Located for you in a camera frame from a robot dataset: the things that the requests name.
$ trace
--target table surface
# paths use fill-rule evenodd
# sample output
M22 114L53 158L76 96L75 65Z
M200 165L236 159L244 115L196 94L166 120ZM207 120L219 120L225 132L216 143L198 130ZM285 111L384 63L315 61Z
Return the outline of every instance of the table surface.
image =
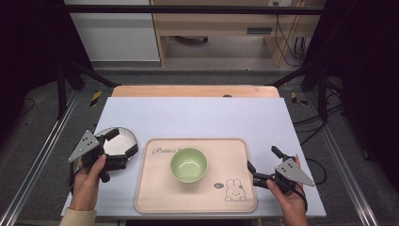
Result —
M226 94L233 98L221 98ZM247 143L249 159L254 167L266 174L273 173L274 167L281 163L270 151L271 146L277 146L289 155L298 154L300 159L305 158L285 102L279 98L276 88L271 87L117 87L107 100L95 134L109 127L131 130L137 137L141 151L153 138L241 138ZM143 152L138 152L128 163L127 169L112 171L111 181L100 183L96 206L98 217L161 219L282 216L273 195L259 187L255 188L258 205L249 213L140 213L135 208L135 198L142 159ZM301 165L311 177L306 161L302 161ZM324 217L326 211L316 187L305 186L304 190L309 203L308 217ZM71 198L70 195L64 211Z

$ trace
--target aluminum rail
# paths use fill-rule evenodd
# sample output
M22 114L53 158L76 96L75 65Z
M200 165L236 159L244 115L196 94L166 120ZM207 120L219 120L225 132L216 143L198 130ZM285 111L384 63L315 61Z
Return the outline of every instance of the aluminum rail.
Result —
M314 95L306 93L308 100L310 100L311 108L314 114L317 115L317 101ZM341 151L339 145L334 139L331 131L329 130L328 124L321 130L324 134L324 138L328 145L328 150L331 154L331 157L337 167L338 172L343 179L343 184L346 187L346 191L348 192L352 203L354 204L356 211L358 212L359 218L364 226L378 226L378 221L375 218L372 208L367 202L366 197L361 190L356 176L352 172L349 167L349 164L343 157L343 152Z
M79 92L74 91L68 102L68 108L64 117L54 125L49 137L44 142L38 157L30 168L29 172L26 174L23 183L21 184L17 194L14 196L8 209L5 211L3 216L0 218L0 226L10 226L14 225L17 217L21 213L24 204L26 203L35 183L38 181L40 173L42 172L48 157L53 151L59 136L61 135L62 129L66 125L76 101L79 97Z
M123 6L123 5L38 5L39 9L71 13L198 13L325 15L341 10L319 7L236 7L236 6Z

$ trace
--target tray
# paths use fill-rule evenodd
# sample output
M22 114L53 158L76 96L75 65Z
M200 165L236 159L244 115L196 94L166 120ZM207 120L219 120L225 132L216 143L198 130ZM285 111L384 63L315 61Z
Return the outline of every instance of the tray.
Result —
M186 184L170 171L172 156L183 148L201 150L208 170ZM147 143L136 193L141 213L250 212L256 204L252 175L247 170L247 145L238 138L152 139Z

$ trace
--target white cabinet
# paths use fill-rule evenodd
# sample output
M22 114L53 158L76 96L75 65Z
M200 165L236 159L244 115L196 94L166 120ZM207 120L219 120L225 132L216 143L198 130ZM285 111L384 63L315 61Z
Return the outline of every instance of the white cabinet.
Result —
M64 0L67 5L148 5L148 0ZM159 61L150 13L71 13L91 61Z

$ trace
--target ceramic bowl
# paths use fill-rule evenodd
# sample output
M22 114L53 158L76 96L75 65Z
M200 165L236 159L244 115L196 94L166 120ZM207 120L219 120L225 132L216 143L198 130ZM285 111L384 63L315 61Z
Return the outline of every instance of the ceramic bowl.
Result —
M184 183L201 179L208 169L206 156L198 149L185 148L175 153L170 161L173 176Z

